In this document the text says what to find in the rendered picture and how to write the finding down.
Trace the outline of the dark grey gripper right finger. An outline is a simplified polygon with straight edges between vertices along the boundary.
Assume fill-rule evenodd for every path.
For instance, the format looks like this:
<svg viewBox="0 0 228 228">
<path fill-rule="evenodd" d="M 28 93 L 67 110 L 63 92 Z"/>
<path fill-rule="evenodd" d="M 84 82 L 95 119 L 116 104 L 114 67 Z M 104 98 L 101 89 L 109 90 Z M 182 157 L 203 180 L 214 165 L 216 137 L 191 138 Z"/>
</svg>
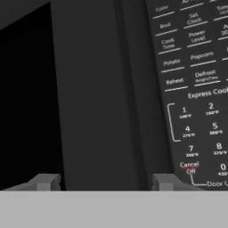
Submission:
<svg viewBox="0 0 228 228">
<path fill-rule="evenodd" d="M 153 174 L 153 191 L 201 191 L 201 188 L 183 183 L 175 174 Z"/>
</svg>

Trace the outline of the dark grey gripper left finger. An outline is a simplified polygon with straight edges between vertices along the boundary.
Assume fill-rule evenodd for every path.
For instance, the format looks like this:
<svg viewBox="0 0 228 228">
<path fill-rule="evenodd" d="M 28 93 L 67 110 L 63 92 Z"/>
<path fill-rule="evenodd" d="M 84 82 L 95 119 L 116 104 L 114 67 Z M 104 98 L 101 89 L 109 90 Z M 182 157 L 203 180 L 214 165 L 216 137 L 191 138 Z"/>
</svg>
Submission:
<svg viewBox="0 0 228 228">
<path fill-rule="evenodd" d="M 60 191 L 60 174 L 38 174 L 27 183 L 21 183 L 4 191 Z"/>
</svg>

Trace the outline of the black microwave door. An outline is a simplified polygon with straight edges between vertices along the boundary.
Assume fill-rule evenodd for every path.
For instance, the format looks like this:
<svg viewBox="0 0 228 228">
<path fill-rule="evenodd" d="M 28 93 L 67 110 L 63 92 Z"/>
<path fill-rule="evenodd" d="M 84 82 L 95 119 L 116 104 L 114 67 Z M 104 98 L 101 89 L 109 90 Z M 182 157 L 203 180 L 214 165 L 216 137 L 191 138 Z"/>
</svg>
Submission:
<svg viewBox="0 0 228 228">
<path fill-rule="evenodd" d="M 0 191 L 135 191 L 115 0 L 0 0 Z"/>
</svg>

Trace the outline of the black microwave oven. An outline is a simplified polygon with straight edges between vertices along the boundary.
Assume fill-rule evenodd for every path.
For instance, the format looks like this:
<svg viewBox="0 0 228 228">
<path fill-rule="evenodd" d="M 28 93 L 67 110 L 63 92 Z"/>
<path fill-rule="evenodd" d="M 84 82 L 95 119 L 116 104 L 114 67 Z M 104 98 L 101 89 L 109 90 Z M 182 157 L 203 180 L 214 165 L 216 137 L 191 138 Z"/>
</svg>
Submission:
<svg viewBox="0 0 228 228">
<path fill-rule="evenodd" d="M 145 0 L 175 174 L 228 191 L 228 0 Z"/>
</svg>

